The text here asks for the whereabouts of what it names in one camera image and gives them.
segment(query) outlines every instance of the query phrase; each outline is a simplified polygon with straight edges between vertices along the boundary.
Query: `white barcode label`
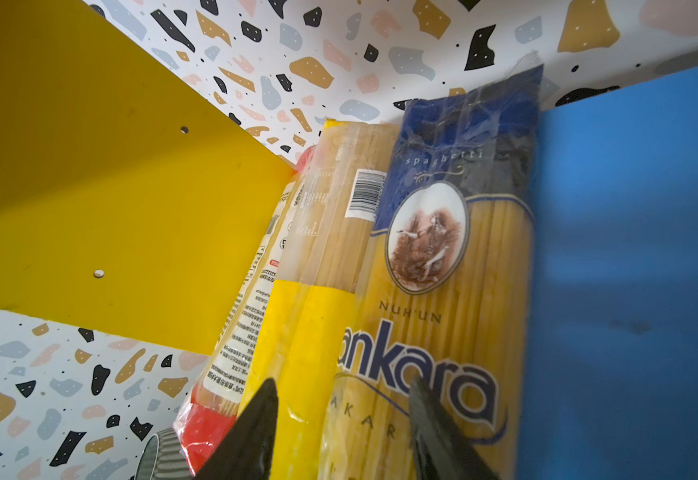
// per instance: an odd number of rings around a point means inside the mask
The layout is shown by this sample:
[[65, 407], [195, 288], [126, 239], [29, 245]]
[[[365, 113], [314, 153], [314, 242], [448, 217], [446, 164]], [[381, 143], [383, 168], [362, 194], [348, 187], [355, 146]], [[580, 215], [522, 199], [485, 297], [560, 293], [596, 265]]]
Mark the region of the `white barcode label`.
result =
[[358, 168], [345, 217], [376, 221], [376, 210], [385, 179], [386, 174], [382, 171]]

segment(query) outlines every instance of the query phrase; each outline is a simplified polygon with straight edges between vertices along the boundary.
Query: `plastic packaging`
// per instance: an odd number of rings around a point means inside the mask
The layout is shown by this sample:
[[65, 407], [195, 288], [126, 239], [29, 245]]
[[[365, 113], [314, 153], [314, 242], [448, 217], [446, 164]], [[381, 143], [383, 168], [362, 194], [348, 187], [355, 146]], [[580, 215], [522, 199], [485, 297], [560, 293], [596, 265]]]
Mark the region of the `plastic packaging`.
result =
[[490, 469], [514, 478], [541, 78], [535, 67], [406, 106], [360, 306], [336, 355], [320, 478], [416, 477], [408, 393], [418, 376]]
[[286, 187], [229, 312], [210, 361], [184, 401], [173, 427], [190, 469], [196, 474], [234, 424], [256, 337], [277, 275], [297, 193], [308, 178], [306, 167]]
[[[291, 274], [280, 276], [282, 288], [275, 287], [275, 295], [287, 301], [272, 299], [261, 334], [271, 341], [256, 350], [253, 361], [255, 381], [274, 378], [280, 398], [272, 479], [316, 477], [334, 362], [352, 318], [354, 290], [398, 131], [395, 125], [355, 122], [323, 131], [320, 148], [324, 141], [340, 139], [336, 148], [329, 147], [336, 152], [329, 187], [315, 189], [324, 194], [319, 211], [296, 215], [293, 238], [301, 235], [299, 241], [310, 248], [291, 255], [288, 240], [282, 271]], [[249, 383], [245, 398], [254, 387]]]

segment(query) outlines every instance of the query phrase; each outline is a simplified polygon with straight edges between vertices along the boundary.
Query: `yellow panel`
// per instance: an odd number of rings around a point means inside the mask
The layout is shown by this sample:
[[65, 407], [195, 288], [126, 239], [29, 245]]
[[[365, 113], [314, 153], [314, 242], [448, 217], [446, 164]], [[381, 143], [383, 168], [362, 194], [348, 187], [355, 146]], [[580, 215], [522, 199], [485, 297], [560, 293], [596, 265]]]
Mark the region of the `yellow panel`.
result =
[[210, 353], [291, 173], [85, 3], [0, 2], [0, 309]]

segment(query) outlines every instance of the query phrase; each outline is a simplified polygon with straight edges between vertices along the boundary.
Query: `blue wall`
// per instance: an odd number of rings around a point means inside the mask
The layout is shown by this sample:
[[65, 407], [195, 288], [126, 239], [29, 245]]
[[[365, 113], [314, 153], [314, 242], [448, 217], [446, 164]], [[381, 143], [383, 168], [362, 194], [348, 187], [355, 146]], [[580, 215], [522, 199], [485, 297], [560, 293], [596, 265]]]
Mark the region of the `blue wall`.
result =
[[698, 68], [546, 112], [517, 478], [698, 478]]

